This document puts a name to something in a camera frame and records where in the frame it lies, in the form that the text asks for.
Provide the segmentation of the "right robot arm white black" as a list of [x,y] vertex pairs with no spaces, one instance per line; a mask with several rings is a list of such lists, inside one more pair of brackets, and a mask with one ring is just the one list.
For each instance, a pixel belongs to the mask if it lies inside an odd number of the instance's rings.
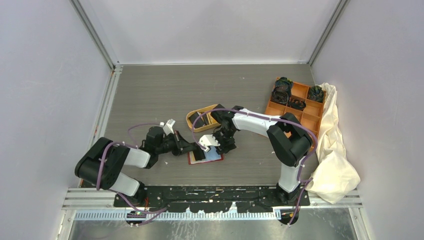
[[252,112],[241,106],[224,109],[218,105],[211,113],[220,129],[212,134],[218,154],[234,150],[237,131],[249,131],[267,137],[281,162],[281,172],[276,185],[276,195],[283,205],[291,205],[300,190],[301,163],[309,156],[313,139],[292,113],[282,116]]

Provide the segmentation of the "red card holder wallet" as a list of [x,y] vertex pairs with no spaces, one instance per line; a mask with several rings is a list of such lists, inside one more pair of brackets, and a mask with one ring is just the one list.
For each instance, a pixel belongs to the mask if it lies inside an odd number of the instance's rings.
[[224,156],[222,154],[218,154],[215,146],[211,146],[208,152],[204,152],[203,150],[200,150],[200,152],[191,151],[187,154],[187,158],[188,164],[194,165],[222,161],[224,159]]

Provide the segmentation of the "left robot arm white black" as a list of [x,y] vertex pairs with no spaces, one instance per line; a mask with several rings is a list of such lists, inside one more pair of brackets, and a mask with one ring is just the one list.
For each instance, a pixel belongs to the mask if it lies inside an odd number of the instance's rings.
[[98,190],[125,195],[129,203],[138,207],[147,197],[145,184],[124,174],[124,166],[150,169],[161,154],[180,156],[201,151],[198,144],[188,142],[177,130],[168,131],[163,126],[152,126],[141,146],[99,138],[76,164],[74,174],[95,185]]

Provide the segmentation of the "orange oval card tray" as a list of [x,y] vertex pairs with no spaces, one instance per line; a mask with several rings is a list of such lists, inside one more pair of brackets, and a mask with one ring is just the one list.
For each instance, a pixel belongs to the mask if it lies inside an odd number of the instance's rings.
[[190,111],[186,115],[186,122],[188,127],[193,130],[194,133],[203,132],[209,129],[214,129],[219,127],[220,124],[211,116],[211,113],[207,113],[199,118],[199,120],[194,124],[194,121],[204,112],[214,109],[217,104],[199,108],[197,110]]

